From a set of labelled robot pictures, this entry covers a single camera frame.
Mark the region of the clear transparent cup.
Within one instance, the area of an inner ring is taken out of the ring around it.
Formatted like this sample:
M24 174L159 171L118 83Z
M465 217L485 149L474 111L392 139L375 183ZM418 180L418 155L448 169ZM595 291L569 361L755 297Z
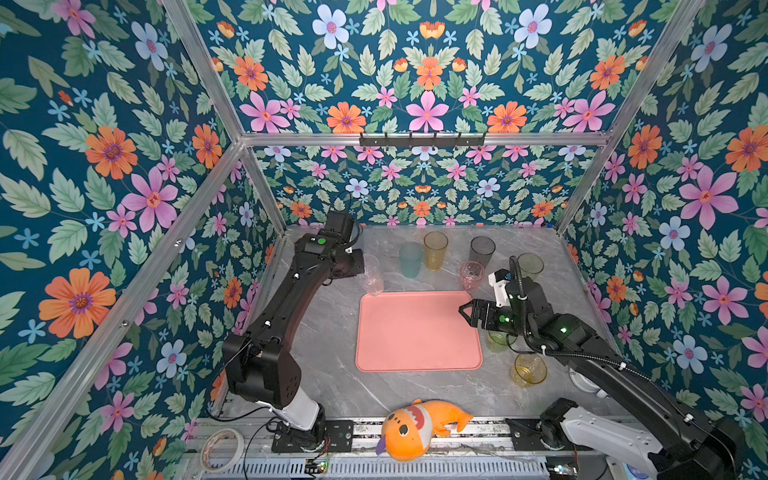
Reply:
M379 260L372 254L364 254L363 260L364 271L361 274L361 281L365 291L369 295L379 295L384 291Z

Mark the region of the teal frosted cup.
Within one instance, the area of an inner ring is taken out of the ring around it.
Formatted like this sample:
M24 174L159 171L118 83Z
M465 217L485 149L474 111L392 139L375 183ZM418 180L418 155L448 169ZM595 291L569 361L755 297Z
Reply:
M408 279L415 279L423 262L423 247L415 242L404 244L399 250L401 274Z

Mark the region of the pink plastic tray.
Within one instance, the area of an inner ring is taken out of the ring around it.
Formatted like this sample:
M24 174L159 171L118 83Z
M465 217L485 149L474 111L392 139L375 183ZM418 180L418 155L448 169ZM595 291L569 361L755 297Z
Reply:
M366 373L476 370L478 330L459 312L464 291L385 292L360 301L356 366Z

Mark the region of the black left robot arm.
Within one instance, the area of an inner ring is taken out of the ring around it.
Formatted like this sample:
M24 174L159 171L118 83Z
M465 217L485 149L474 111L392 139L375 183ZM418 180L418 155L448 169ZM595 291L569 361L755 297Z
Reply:
M266 407L300 432L317 428L321 405L302 387L302 371L291 354L293 340L320 287L364 272L364 258L349 237L310 233L294 244L284 279L258 318L242 334L224 342L228 389Z

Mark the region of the short green cup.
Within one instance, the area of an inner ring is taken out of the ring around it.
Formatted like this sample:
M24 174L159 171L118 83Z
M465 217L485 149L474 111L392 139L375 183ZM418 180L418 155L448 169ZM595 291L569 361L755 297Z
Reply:
M489 331L487 333L487 339L488 339L489 349L492 352L499 353L499 352L509 351L510 347L515 344L517 340L517 336L507 332Z

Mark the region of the grey smoky cup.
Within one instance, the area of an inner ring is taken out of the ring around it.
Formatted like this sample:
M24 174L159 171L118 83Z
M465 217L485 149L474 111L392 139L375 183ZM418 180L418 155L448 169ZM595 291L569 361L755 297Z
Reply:
M469 260L487 267L496 251L495 242L487 236L476 236L470 242Z

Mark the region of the short yellow cup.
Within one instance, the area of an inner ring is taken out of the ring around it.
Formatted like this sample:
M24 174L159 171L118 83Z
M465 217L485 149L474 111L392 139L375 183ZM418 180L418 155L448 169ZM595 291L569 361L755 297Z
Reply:
M547 376L546 362L535 354L518 354L510 370L511 381L520 388L540 385Z

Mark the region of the yellow tall cup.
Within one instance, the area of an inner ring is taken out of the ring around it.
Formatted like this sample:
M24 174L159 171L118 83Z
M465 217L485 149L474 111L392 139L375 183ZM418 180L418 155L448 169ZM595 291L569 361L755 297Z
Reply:
M424 236L423 244L425 266L430 271L440 270L449 245L448 237L440 231L433 231Z

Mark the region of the white round object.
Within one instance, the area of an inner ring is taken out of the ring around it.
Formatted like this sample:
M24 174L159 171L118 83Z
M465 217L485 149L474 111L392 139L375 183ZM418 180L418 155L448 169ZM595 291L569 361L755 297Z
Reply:
M609 394L604 389L588 379L586 376L576 372L573 368L570 368L568 373L571 382L580 391L592 394L599 399L606 399L609 397Z

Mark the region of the orange plush toy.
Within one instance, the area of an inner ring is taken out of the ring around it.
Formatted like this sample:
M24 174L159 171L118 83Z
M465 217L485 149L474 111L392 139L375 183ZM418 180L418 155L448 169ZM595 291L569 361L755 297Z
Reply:
M461 433L473 419L447 401L417 399L385 418L375 452L398 462L414 461L429 450L434 437Z

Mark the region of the roll of tape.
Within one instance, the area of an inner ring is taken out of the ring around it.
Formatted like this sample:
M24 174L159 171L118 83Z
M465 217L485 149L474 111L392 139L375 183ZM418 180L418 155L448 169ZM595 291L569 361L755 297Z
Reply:
M231 469L245 453L243 435L233 428L214 432L200 450L200 464L205 473L219 474Z

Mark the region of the blue white box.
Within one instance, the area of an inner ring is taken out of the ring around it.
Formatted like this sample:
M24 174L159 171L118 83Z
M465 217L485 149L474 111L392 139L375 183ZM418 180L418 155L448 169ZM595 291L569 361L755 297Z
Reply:
M606 459L613 480L652 480L648 474L612 457Z

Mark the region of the black hook rail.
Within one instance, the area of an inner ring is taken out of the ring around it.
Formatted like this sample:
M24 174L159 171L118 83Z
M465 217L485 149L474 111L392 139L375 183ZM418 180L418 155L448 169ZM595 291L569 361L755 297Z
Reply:
M407 133L407 134L360 134L358 142L360 146L393 147L398 149L412 147L436 147L451 149L456 147L483 146L486 141L485 134L464 133Z

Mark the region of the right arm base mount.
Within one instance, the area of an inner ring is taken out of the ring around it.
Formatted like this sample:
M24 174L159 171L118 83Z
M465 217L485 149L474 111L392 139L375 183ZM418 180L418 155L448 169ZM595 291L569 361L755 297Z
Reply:
M565 433L563 422L565 414L578 407L578 404L566 398L559 398L548 406L538 418L514 419L505 418L504 422L510 428L510 435L529 438L536 445L545 449L560 451L573 448L574 444Z

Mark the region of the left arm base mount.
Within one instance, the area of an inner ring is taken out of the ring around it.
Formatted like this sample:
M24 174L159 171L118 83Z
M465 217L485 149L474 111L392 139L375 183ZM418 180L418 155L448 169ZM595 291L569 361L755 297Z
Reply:
M279 422L274 434L272 453L321 453L352 450L354 422L351 420L323 420L307 431L298 430Z

